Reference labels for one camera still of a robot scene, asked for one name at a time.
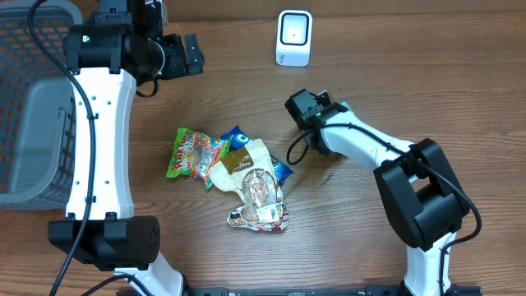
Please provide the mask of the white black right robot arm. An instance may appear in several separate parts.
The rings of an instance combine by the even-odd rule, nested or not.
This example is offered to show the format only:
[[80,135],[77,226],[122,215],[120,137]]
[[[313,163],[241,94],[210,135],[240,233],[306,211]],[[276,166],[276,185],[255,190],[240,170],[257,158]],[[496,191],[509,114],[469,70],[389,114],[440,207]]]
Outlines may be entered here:
[[407,246],[407,271],[398,287],[368,288],[368,295],[479,295],[478,287],[453,284],[450,251],[473,205],[441,147],[431,139],[403,141],[362,122],[328,91],[300,90],[284,107],[307,147],[340,154],[376,180],[391,228]]

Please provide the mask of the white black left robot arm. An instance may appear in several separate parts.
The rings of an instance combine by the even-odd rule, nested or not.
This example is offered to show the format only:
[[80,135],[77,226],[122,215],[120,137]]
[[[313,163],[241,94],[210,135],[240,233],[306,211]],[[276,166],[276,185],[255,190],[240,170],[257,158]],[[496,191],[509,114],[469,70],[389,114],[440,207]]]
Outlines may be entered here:
[[66,216],[49,224],[49,242],[141,295],[191,292],[160,251],[158,219],[136,215],[128,177],[137,87],[203,71],[196,36],[165,35],[167,23],[161,1],[102,1],[69,30],[59,64],[76,102],[75,163]]

